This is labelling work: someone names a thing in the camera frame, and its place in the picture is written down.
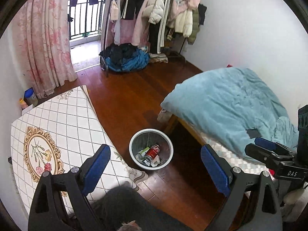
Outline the white round trash bin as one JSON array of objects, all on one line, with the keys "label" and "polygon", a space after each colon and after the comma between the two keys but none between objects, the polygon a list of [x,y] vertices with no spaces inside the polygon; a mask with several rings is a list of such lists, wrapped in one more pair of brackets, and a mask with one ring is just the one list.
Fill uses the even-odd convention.
[{"label": "white round trash bin", "polygon": [[131,158],[137,166],[148,171],[165,168],[173,158],[173,144],[157,129],[143,129],[135,133],[129,144]]}]

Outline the grey patterned pillow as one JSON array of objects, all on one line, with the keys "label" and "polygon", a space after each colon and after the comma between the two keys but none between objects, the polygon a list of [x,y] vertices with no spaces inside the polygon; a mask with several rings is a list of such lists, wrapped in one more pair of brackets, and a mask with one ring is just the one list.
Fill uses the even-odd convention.
[{"label": "grey patterned pillow", "polygon": [[171,112],[165,109],[161,109],[161,111],[158,114],[157,121],[160,123],[168,123],[172,115],[173,114]]}]

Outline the white checked floral tablecloth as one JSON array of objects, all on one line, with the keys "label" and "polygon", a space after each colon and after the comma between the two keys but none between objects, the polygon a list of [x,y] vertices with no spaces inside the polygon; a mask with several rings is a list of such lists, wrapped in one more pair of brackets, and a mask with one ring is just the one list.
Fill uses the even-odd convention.
[{"label": "white checked floral tablecloth", "polygon": [[138,183],[148,178],[129,167],[115,148],[84,85],[24,113],[12,123],[10,139],[13,173],[27,213],[43,172],[62,174],[80,167],[102,144],[110,147],[111,155],[95,190],[87,195],[90,203],[117,186],[138,190]]}]

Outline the wooden bed frame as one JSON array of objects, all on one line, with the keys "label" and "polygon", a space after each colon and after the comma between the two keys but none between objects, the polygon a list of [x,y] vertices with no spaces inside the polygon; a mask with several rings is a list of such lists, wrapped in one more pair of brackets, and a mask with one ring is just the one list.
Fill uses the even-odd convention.
[{"label": "wooden bed frame", "polygon": [[201,134],[199,134],[189,123],[185,122],[184,120],[178,118],[175,115],[172,115],[167,123],[167,126],[164,130],[166,135],[169,135],[173,132],[174,128],[180,124],[184,127],[191,136],[202,146],[206,145],[207,142],[202,138]]}]

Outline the blue sleeping bag pile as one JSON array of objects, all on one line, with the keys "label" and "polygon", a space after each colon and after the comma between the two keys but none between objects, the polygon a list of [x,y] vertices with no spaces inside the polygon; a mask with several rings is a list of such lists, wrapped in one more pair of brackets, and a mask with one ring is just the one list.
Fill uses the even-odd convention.
[{"label": "blue sleeping bag pile", "polygon": [[150,60],[147,52],[130,43],[112,43],[99,54],[108,69],[117,73],[130,73],[144,69]]}]

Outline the white medicine box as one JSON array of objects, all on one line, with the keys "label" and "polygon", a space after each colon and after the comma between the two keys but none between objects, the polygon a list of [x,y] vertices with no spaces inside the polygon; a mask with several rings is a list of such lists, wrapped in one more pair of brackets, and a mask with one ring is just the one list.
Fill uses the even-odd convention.
[{"label": "white medicine box", "polygon": [[148,152],[149,149],[150,149],[149,147],[146,147],[146,148],[144,148],[143,150],[139,151],[139,154],[140,154],[142,157],[144,157],[145,154]]}]

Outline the teal bed quilt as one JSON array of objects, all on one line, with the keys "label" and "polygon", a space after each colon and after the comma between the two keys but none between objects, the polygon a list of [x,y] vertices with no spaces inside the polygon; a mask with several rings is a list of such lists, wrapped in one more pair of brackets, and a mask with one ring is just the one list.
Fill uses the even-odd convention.
[{"label": "teal bed quilt", "polygon": [[274,92],[248,68],[197,74],[170,92],[162,109],[192,124],[237,156],[260,136],[296,150],[298,130]]}]

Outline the pink floral curtain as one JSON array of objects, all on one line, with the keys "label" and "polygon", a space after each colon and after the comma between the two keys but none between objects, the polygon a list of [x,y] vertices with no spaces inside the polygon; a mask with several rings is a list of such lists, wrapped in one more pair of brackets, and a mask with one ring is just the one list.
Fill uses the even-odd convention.
[{"label": "pink floral curtain", "polygon": [[41,99],[75,74],[69,46],[68,0],[27,0],[10,25],[18,67]]}]

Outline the clothes rack with coats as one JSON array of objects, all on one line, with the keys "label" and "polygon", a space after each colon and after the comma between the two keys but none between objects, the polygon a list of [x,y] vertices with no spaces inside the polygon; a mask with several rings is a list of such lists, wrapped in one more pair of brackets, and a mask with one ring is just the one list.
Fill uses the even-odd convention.
[{"label": "clothes rack with coats", "polygon": [[[112,43],[130,43],[149,54],[149,63],[167,63],[181,56],[172,50],[174,38],[195,43],[206,11],[201,0],[105,0],[101,51]],[[102,57],[100,66],[111,71]]]}]

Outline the blue yellow bottle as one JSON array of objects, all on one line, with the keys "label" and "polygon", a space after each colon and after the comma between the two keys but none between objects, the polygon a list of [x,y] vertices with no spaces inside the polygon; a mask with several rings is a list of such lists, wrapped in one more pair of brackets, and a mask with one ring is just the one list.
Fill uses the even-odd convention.
[{"label": "blue yellow bottle", "polygon": [[21,108],[24,110],[28,106],[36,107],[38,105],[38,98],[35,95],[34,89],[29,88],[24,92],[24,97],[19,99]]}]

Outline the red soda can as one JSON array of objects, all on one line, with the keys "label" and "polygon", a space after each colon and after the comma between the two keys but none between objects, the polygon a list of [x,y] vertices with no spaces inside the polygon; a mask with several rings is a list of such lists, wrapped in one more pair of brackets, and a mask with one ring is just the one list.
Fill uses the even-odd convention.
[{"label": "red soda can", "polygon": [[145,160],[147,162],[152,162],[156,156],[158,155],[158,153],[160,152],[160,146],[155,144],[153,146],[150,147],[150,149],[148,150],[148,152],[145,154]]}]

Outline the black balcony railing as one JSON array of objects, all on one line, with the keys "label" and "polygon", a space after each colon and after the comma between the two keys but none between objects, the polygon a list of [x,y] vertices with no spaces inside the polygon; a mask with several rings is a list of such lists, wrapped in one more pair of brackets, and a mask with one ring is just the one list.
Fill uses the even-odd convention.
[{"label": "black balcony railing", "polygon": [[72,0],[68,0],[69,40],[81,40],[99,36],[104,7],[104,0],[98,0],[95,5],[90,5],[89,0],[77,0],[75,6],[72,5]]}]

